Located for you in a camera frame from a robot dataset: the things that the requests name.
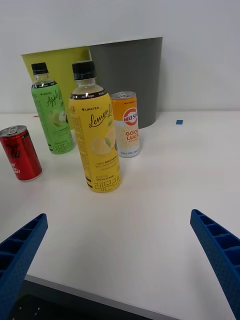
red soda can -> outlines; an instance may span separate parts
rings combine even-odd
[[[33,180],[41,174],[42,167],[25,125],[1,130],[0,141],[18,180]]]

gray trash bin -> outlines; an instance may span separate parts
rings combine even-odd
[[[134,91],[138,125],[156,121],[162,37],[90,46],[97,81],[108,93]]]

blue plastic gripper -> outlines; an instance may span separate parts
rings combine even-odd
[[[240,320],[240,240],[198,210],[190,224],[201,244],[236,320]]]
[[[0,244],[0,320],[7,320],[47,229],[42,213]]]

green apple drink bottle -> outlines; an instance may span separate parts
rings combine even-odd
[[[74,143],[59,85],[49,78],[45,62],[31,67],[35,76],[31,94],[49,150],[53,154],[64,154],[73,149]]]

lemon drink bottle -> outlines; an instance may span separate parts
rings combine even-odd
[[[96,84],[93,61],[73,63],[72,70],[77,88],[69,109],[86,183],[95,192],[109,192],[121,182],[112,102]]]
[[[35,80],[31,94],[36,106],[49,150],[64,154],[74,147],[59,85],[49,78],[45,62],[31,65]]]

